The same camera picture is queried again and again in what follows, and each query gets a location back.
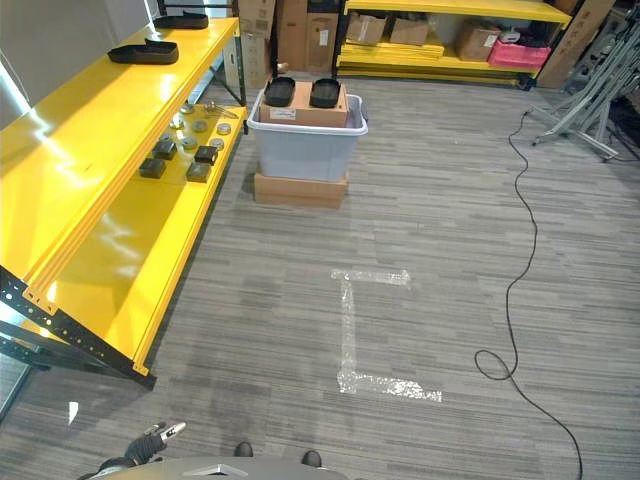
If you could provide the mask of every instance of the plastic storage bin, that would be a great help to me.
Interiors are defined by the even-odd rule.
[[[487,61],[500,67],[540,68],[550,53],[549,47],[532,48],[496,40]]]
[[[362,99],[347,95],[349,115],[344,128],[281,125],[260,122],[261,91],[247,125],[260,150],[260,170],[267,177],[303,178],[337,182],[346,173],[358,137],[369,129]]]

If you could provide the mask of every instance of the yellow metal shelving unit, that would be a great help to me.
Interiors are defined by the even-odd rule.
[[[433,57],[425,50],[394,48],[380,43],[364,47],[343,43],[349,11],[388,10],[393,12],[425,12],[455,15],[538,20],[559,24],[565,28],[571,17],[546,3],[529,0],[346,0],[336,35],[334,75],[363,75],[376,77],[404,77],[437,80],[472,81],[480,83],[515,84],[520,74],[535,78],[538,69],[496,67],[487,62],[459,59],[453,49],[444,46],[444,54]],[[424,48],[437,46],[439,41],[428,41]]]
[[[2,130],[1,290],[18,314],[0,319],[0,332],[19,340],[2,339],[0,353],[40,366],[44,353],[60,353],[49,363],[153,386],[145,360],[246,107],[228,108],[237,119],[198,107],[177,114],[184,129],[168,124],[224,46],[235,38],[239,48],[238,33],[237,18],[212,19],[205,30],[146,27],[124,43],[176,42],[175,64],[122,65],[105,55]],[[198,119],[207,132],[190,131]],[[231,133],[207,182],[188,182],[194,151],[180,139],[206,145],[221,122]],[[160,179],[142,178],[137,168],[163,133],[178,152]]]

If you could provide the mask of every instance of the white label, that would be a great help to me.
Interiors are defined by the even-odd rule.
[[[320,46],[326,47],[329,45],[329,30],[320,30]]]
[[[498,39],[497,35],[489,35],[487,39],[484,41],[484,46],[493,47],[493,44],[496,43],[497,39]]]
[[[296,109],[295,108],[272,108],[269,112],[269,116],[273,120],[295,120]]]
[[[367,35],[369,23],[371,23],[371,17],[365,17],[362,19],[362,25],[360,26],[360,35],[358,35],[359,42],[364,42],[364,37]]]

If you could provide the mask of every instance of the cardboard box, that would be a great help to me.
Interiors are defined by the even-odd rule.
[[[396,18],[391,32],[391,43],[403,43],[406,45],[424,45],[429,34],[427,20],[405,20]]]
[[[340,0],[308,0],[307,5],[309,13],[340,13]]]
[[[309,105],[311,82],[296,82],[293,99],[288,107],[270,107],[262,102],[260,121],[285,125],[309,125],[312,127],[344,127],[349,114],[347,89],[340,88],[338,103],[334,108],[316,108]]]
[[[347,40],[363,45],[375,45],[382,38],[387,18],[376,18],[371,15],[360,15],[351,12],[349,15],[349,27],[347,28]]]
[[[254,176],[256,202],[301,207],[340,208],[347,192],[347,176],[339,182]]]
[[[271,50],[264,35],[258,33],[243,33],[242,65],[244,67],[244,84],[247,88],[262,88],[271,76],[269,59]],[[227,85],[237,88],[238,63],[235,42],[229,42],[224,48],[224,74]]]
[[[278,62],[307,68],[307,0],[278,2]]]
[[[569,72],[593,40],[614,3],[615,0],[585,0],[538,75],[538,86],[562,88]]]
[[[307,13],[307,71],[331,71],[337,28],[337,13]]]
[[[240,30],[243,33],[260,33],[269,40],[275,6],[276,0],[238,0]]]
[[[501,30],[488,22],[468,20],[456,37],[456,52],[465,61],[486,62]]]

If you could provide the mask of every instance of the black block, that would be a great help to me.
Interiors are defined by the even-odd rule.
[[[160,178],[164,173],[167,166],[164,164],[164,160],[159,158],[147,158],[138,171],[141,177],[145,178]]]
[[[209,174],[211,173],[211,165],[206,163],[193,162],[187,170],[187,180],[190,182],[207,183]]]
[[[200,145],[193,159],[199,163],[213,165],[218,157],[218,149],[207,145]]]
[[[153,158],[161,158],[162,160],[171,160],[178,151],[173,140],[160,140],[153,147]]]

